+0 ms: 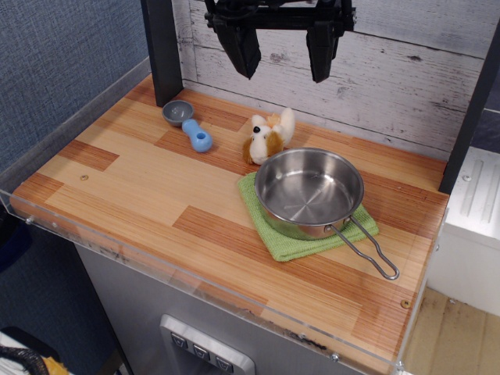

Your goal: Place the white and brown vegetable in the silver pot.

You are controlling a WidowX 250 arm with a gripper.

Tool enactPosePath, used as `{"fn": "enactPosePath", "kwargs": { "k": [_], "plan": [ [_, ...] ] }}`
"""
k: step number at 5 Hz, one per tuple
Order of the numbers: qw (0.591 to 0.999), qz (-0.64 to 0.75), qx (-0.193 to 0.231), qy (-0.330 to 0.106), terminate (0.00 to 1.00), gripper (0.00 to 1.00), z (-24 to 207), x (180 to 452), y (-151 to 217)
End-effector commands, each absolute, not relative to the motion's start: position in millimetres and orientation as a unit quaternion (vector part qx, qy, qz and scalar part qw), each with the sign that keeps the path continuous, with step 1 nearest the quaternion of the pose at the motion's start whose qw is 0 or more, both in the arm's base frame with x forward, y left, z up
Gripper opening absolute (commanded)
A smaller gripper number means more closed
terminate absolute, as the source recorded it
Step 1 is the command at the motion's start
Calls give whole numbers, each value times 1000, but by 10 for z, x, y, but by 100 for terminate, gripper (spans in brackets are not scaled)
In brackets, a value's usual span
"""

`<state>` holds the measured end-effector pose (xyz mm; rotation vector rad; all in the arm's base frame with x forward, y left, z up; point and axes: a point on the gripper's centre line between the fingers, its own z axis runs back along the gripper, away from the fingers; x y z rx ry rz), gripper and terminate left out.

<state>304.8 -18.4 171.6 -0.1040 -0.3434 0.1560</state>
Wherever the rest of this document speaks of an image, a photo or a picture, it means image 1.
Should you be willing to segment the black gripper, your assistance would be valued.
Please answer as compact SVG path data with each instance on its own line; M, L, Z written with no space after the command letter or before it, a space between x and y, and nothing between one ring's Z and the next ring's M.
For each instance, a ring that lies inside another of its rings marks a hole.
M312 79L330 76L337 49L334 26L352 31L350 1L206 1L205 19L238 73L251 79L261 60L255 29L305 30Z

